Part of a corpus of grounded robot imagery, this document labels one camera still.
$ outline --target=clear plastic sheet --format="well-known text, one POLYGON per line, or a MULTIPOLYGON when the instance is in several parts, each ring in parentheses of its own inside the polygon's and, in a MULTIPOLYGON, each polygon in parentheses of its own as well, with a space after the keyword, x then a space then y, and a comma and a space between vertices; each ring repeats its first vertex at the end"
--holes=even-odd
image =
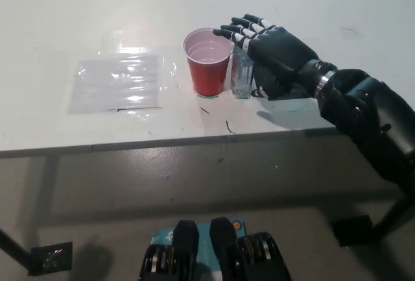
POLYGON ((70 114, 159 107, 159 57, 143 49, 129 51, 100 53, 78 63, 70 114))

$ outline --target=robotic arm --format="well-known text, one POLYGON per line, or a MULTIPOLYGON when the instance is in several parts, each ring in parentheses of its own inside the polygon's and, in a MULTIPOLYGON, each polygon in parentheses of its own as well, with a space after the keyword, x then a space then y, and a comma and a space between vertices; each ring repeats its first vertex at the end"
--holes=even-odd
POLYGON ((379 175, 405 193, 415 186, 415 112, 396 92, 359 69, 319 59, 297 37, 246 14, 214 31, 232 40, 282 85, 300 83, 320 115, 349 136, 379 175))
MULTIPOLYGON (((232 18, 231 25, 214 33, 232 40, 256 64, 273 72, 284 90, 289 91, 292 83, 301 84, 318 101, 320 115, 351 138, 383 179, 397 184, 407 195, 376 226, 368 217, 341 220, 337 230, 333 225, 341 245, 379 241, 398 215, 415 202, 413 109, 384 82, 359 69, 339 70, 283 27, 265 19, 249 14, 232 18)), ((224 281, 291 280, 270 234, 237 239, 227 219, 215 219, 210 238, 224 281)), ((197 243, 196 225, 180 221, 171 246, 148 248, 139 280, 194 280, 197 243)))

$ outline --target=black robotic finger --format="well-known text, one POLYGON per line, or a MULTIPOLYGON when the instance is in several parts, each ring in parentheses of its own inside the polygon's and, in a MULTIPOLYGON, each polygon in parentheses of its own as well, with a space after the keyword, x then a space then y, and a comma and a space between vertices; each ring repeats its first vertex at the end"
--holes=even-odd
POLYGON ((223 36, 224 38, 231 40, 233 43, 235 43, 238 47, 243 49, 245 52, 248 51, 249 43, 251 40, 247 36, 244 36, 237 32, 223 30, 223 29, 214 29, 213 33, 216 36, 223 36))
POLYGON ((222 30, 229 30, 229 31, 233 31, 233 32, 238 32, 242 35, 245 35, 247 37, 249 37, 249 39, 255 38, 257 36, 257 33, 255 33, 254 31, 251 31, 247 28, 244 28, 241 25, 222 25, 220 26, 220 28, 222 30))
POLYGON ((251 15, 251 14, 245 14, 243 18, 246 20, 252 21, 253 23, 257 23, 258 25, 264 27, 266 30, 270 30, 270 29, 277 27, 271 24, 268 20, 251 15))
POLYGON ((209 236, 212 242, 213 251, 218 259, 222 256, 221 249, 225 249, 232 245, 237 238, 235 228, 226 217, 211 220, 209 236))
POLYGON ((236 26, 236 25, 222 25, 222 26, 220 26, 220 28, 222 30, 229 30, 229 31, 238 32, 238 33, 241 33, 241 29, 244 29, 244 27, 241 26, 241 25, 239 25, 239 26, 236 26))
POLYGON ((233 25, 242 25, 244 28, 248 28, 252 31, 255 31, 256 33, 263 33, 265 31, 265 28, 258 25, 257 23, 254 23, 252 21, 249 21, 247 19, 244 18, 236 18, 233 17, 232 18, 232 24, 233 25))
POLYGON ((194 221, 179 221, 173 230, 172 246, 178 250, 197 254, 199 230, 194 221))

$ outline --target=robotic wrist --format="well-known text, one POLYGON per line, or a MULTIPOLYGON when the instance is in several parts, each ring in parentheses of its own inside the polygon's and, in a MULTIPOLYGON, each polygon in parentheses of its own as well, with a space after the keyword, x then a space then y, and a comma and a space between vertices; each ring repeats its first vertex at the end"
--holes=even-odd
POLYGON ((336 71, 337 67, 335 65, 319 59, 312 59, 299 70, 297 80, 308 94, 317 98, 322 88, 336 71))

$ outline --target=white table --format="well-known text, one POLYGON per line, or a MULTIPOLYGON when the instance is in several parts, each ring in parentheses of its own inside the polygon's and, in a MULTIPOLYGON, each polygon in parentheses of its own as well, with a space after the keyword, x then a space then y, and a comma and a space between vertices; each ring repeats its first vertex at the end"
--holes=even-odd
POLYGON ((413 0, 0 0, 0 155, 135 149, 320 130, 312 99, 198 98, 181 44, 200 27, 249 12, 283 25, 320 57, 384 80, 415 107, 413 0), (79 60, 124 30, 131 47, 169 51, 162 109, 68 115, 79 60))

